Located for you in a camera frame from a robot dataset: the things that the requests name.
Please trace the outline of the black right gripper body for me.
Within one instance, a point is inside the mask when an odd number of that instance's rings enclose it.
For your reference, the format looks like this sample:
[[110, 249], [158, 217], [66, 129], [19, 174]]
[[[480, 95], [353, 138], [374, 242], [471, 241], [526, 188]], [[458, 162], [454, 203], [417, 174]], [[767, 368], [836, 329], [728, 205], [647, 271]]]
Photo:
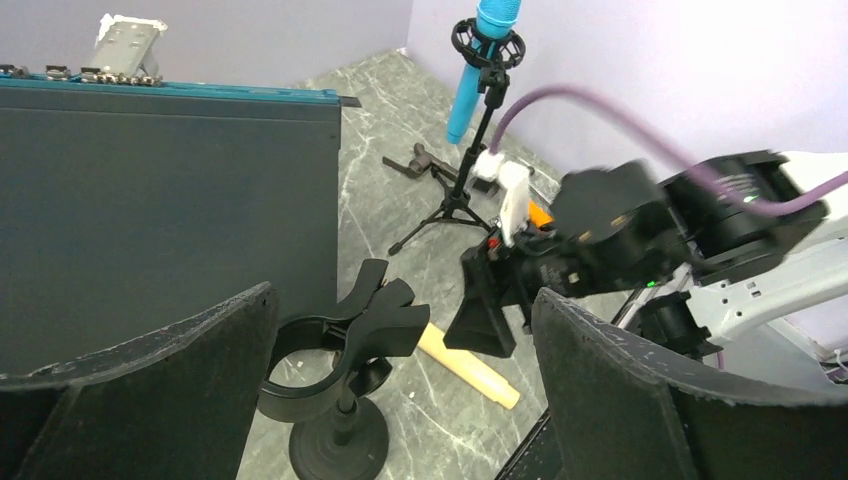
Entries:
[[530, 308], [541, 288], [567, 298], [633, 291], [636, 283], [595, 270], [573, 246], [553, 233], [521, 233], [508, 246], [498, 236], [486, 241], [486, 260], [498, 304]]

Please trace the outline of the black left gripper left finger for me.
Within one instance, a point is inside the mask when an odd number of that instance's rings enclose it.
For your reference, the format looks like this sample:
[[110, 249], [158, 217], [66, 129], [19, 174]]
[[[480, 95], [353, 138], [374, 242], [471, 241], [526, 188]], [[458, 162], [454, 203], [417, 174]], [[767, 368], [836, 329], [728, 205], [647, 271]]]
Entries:
[[278, 296], [1, 379], [5, 479], [233, 479], [270, 362]]

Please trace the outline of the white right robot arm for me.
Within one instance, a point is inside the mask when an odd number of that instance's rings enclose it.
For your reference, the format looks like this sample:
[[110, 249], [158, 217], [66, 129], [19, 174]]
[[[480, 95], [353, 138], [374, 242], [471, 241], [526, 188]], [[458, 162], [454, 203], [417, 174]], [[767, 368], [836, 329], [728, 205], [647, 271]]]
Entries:
[[529, 316], [538, 292], [567, 298], [628, 292], [618, 327], [700, 360], [743, 333], [847, 292], [847, 190], [778, 217], [784, 202], [844, 172], [843, 153], [754, 151], [707, 166], [733, 205], [679, 174], [662, 182], [631, 161], [566, 174], [541, 219], [522, 181], [505, 179], [498, 226], [461, 258], [464, 294], [444, 343], [507, 358], [504, 310]]

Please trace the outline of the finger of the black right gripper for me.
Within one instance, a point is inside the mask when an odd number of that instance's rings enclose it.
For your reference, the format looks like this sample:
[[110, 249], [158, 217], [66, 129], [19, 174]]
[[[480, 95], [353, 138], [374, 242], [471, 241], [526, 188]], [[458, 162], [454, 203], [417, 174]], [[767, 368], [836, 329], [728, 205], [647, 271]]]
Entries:
[[504, 309], [516, 306], [530, 325], [530, 299], [520, 285], [518, 269], [509, 258], [491, 253], [487, 241], [467, 249], [460, 257], [463, 297], [445, 331], [449, 349], [467, 350], [497, 358], [509, 358], [516, 340]]

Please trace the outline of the black desk stand with clip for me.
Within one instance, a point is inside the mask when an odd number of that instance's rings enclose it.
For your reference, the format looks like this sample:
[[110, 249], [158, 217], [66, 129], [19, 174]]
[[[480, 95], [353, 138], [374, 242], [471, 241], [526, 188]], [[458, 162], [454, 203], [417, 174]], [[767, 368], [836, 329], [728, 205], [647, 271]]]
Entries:
[[388, 426], [368, 396], [391, 374], [390, 358], [414, 353], [430, 319], [405, 281], [386, 280], [388, 265], [364, 260], [342, 301], [290, 317], [277, 332], [270, 370], [295, 352], [334, 355], [330, 373], [311, 385], [266, 377], [261, 386], [258, 410], [292, 426], [289, 459], [300, 479], [374, 479], [385, 465]]

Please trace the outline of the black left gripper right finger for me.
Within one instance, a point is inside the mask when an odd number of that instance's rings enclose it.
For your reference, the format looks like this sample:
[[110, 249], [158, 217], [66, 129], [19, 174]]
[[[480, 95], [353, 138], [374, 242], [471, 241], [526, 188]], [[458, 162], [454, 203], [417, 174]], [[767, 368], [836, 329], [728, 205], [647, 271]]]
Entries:
[[532, 332], [565, 479], [843, 479], [844, 397], [705, 366], [542, 290]]

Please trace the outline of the cream beige microphone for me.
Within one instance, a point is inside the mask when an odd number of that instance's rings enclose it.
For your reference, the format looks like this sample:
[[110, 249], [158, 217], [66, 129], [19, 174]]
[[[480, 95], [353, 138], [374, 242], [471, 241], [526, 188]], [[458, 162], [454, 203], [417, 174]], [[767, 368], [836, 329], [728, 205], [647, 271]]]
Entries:
[[466, 350], [449, 349], [444, 343], [445, 333], [429, 323], [422, 333], [418, 347], [458, 376], [487, 399], [512, 410], [521, 394], [502, 375]]

